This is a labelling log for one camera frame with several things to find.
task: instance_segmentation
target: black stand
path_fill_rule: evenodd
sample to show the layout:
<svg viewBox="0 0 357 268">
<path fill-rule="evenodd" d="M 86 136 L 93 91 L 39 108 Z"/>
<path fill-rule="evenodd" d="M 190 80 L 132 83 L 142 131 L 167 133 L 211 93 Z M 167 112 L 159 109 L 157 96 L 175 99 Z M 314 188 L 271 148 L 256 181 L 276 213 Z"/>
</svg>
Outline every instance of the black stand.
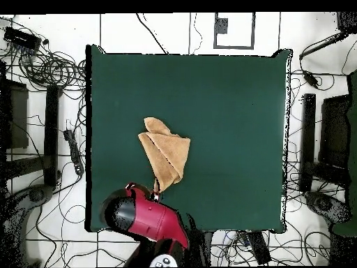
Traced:
<svg viewBox="0 0 357 268">
<path fill-rule="evenodd" d="M 10 87 L 6 64 L 0 61 L 0 267 L 39 267 L 30 265 L 26 255 L 26 225 L 32 209 L 52 197 L 58 178 L 58 109 L 61 90 L 47 87 L 44 156 L 6 161 L 6 147 L 11 147 L 13 122 Z M 7 180 L 43 170 L 44 184 L 25 188 L 8 196 Z"/>
</svg>

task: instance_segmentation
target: tile grout line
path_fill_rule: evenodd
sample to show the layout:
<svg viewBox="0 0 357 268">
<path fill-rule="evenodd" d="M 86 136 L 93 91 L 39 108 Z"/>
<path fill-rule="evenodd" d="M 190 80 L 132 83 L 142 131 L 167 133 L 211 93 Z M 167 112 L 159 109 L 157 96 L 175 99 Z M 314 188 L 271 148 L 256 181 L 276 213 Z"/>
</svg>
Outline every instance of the tile grout line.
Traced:
<svg viewBox="0 0 357 268">
<path fill-rule="evenodd" d="M 280 28 L 282 24 L 282 13 L 279 12 L 279 33 L 278 33 L 278 50 L 280 49 Z"/>
<path fill-rule="evenodd" d="M 190 23 L 188 25 L 188 55 L 190 55 L 191 48 L 191 13 L 190 13 Z"/>
<path fill-rule="evenodd" d="M 98 268 L 98 253 L 99 253 L 99 232 L 97 232 L 96 268 Z"/>
<path fill-rule="evenodd" d="M 99 14 L 99 46 L 102 47 L 102 15 Z"/>
</svg>

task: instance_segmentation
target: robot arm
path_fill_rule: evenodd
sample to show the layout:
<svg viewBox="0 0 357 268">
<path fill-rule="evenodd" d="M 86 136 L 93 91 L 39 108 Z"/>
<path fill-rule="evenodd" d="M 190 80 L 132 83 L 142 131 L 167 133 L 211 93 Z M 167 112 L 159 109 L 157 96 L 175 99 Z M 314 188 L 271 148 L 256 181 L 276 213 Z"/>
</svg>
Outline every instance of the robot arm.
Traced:
<svg viewBox="0 0 357 268">
<path fill-rule="evenodd" d="M 125 267 L 210 266 L 213 233 L 198 230 L 191 216 L 190 229 L 184 227 L 179 213 L 144 186 L 129 184 L 113 192 L 103 202 L 100 219 L 112 231 L 141 237 Z"/>
</svg>

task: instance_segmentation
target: electronic device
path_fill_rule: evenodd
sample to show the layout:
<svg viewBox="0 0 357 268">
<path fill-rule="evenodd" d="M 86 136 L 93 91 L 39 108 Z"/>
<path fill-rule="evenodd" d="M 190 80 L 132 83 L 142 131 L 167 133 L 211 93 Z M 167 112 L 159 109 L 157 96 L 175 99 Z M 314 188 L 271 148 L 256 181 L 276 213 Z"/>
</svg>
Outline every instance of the electronic device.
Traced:
<svg viewBox="0 0 357 268">
<path fill-rule="evenodd" d="M 177 263 L 171 255 L 159 255 L 151 261 L 150 267 L 177 267 Z"/>
<path fill-rule="evenodd" d="M 304 50 L 304 52 L 300 54 L 299 59 L 302 60 L 303 57 L 306 57 L 313 52 L 316 52 L 338 41 L 344 40 L 349 36 L 349 34 L 357 34 L 357 13 L 337 12 L 337 28 L 340 30 L 340 33 L 331 36 L 329 39 L 321 42 L 315 47 L 310 48 L 309 50 Z"/>
<path fill-rule="evenodd" d="M 70 157 L 71 161 L 73 162 L 73 165 L 75 166 L 75 173 L 78 176 L 82 176 L 84 174 L 84 166 L 75 139 L 75 134 L 71 130 L 65 130 L 63 134 L 64 139 L 68 142 L 70 146 Z"/>
<path fill-rule="evenodd" d="M 351 96 L 326 98 L 322 104 L 321 142 L 319 161 L 347 168 L 349 159 L 349 124 L 347 111 Z"/>
<path fill-rule="evenodd" d="M 252 246 L 250 245 L 250 241 L 248 239 L 247 232 L 239 231 L 238 232 L 238 240 L 248 251 L 252 250 Z"/>
<path fill-rule="evenodd" d="M 34 55 L 38 51 L 41 44 L 41 39 L 29 33 L 11 28 L 5 28 L 3 39 L 13 44 L 14 48 L 20 50 L 21 53 Z"/>
<path fill-rule="evenodd" d="M 304 94 L 301 127 L 301 156 L 298 190 L 311 191 L 313 176 L 347 188 L 351 178 L 347 169 L 350 95 L 326 98 L 322 105 L 321 143 L 318 162 L 314 159 L 316 95 Z"/>
<path fill-rule="evenodd" d="M 263 233 L 261 231 L 247 232 L 247 236 L 258 265 L 263 265 L 271 261 L 271 254 L 264 240 Z"/>
</svg>

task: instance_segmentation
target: folded towel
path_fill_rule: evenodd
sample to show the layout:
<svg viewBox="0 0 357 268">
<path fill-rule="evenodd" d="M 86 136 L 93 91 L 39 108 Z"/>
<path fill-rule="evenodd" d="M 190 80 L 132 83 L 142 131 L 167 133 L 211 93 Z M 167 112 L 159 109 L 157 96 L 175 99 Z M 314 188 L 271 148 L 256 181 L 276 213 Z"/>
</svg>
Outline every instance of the folded towel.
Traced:
<svg viewBox="0 0 357 268">
<path fill-rule="evenodd" d="M 182 180 L 190 139 L 171 134 L 159 119 L 147 117 L 144 123 L 148 132 L 140 133 L 139 140 L 153 168 L 154 191 L 161 193 Z"/>
</svg>

